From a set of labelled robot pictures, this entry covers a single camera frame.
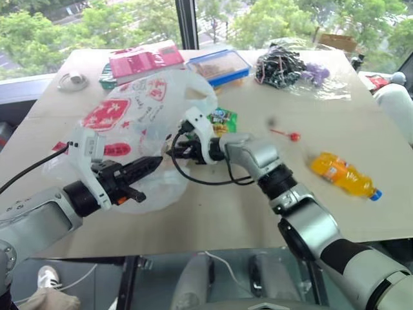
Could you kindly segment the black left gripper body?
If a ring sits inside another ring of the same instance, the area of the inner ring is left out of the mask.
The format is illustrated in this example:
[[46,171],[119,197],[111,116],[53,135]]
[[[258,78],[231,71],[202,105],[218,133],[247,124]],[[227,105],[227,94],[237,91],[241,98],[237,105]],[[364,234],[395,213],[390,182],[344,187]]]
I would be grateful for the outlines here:
[[121,173],[123,166],[120,163],[106,160],[101,163],[93,163],[91,169],[112,204],[121,205],[127,201],[128,185]]

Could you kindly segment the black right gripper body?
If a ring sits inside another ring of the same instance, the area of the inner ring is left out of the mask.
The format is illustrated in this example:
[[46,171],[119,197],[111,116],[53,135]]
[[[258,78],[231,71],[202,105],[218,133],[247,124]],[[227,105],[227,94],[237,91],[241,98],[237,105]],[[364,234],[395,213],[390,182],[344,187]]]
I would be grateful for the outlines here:
[[206,165],[202,155],[201,142],[198,138],[187,138],[178,136],[175,141],[175,158],[192,160],[197,165]]

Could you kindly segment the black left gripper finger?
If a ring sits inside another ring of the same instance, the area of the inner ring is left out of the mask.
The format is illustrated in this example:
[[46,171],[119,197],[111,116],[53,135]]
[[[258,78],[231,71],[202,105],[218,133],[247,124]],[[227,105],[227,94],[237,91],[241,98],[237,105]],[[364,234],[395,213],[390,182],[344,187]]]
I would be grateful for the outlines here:
[[153,173],[163,161],[162,156],[144,156],[123,166],[121,176],[125,184],[131,185]]
[[141,203],[146,200],[146,195],[143,192],[138,191],[132,187],[126,188],[126,195],[128,199],[132,199],[137,203]]

